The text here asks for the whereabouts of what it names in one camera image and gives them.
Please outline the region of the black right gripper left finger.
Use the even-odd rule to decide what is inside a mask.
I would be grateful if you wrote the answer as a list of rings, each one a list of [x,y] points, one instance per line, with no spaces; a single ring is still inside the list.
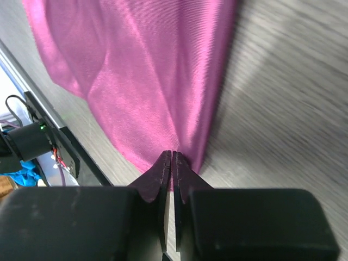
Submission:
[[[126,187],[30,187],[1,204],[1,260],[168,260],[171,152]]]

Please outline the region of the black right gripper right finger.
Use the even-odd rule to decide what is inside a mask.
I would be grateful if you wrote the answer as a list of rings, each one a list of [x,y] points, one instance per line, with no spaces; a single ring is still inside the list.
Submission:
[[[218,189],[174,152],[176,250],[181,260],[338,260],[317,198],[291,188]]]

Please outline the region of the magenta cloth napkin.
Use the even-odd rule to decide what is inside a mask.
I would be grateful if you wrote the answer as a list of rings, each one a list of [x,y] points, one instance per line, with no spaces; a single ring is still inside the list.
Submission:
[[[53,82],[87,101],[140,171],[164,150],[199,172],[237,1],[24,1]]]

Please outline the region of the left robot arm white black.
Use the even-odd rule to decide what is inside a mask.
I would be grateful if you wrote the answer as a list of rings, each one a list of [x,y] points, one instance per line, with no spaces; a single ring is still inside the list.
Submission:
[[[34,122],[1,133],[1,174],[22,169],[21,162],[37,158],[52,151],[49,129],[46,124]]]

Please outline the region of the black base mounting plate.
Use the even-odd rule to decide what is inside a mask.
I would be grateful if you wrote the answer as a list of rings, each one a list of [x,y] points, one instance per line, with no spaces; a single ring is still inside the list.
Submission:
[[[27,104],[32,109],[32,119],[43,122],[51,132],[66,182],[82,186],[111,186],[112,183],[99,169],[88,152],[76,139],[68,126],[44,97],[31,91],[24,92]]]

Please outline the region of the blue crumpled object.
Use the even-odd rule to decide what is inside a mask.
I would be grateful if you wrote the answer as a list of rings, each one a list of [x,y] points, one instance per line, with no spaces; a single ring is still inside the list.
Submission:
[[[21,161],[22,169],[9,173],[8,176],[22,187],[35,187],[41,179],[32,161]]]

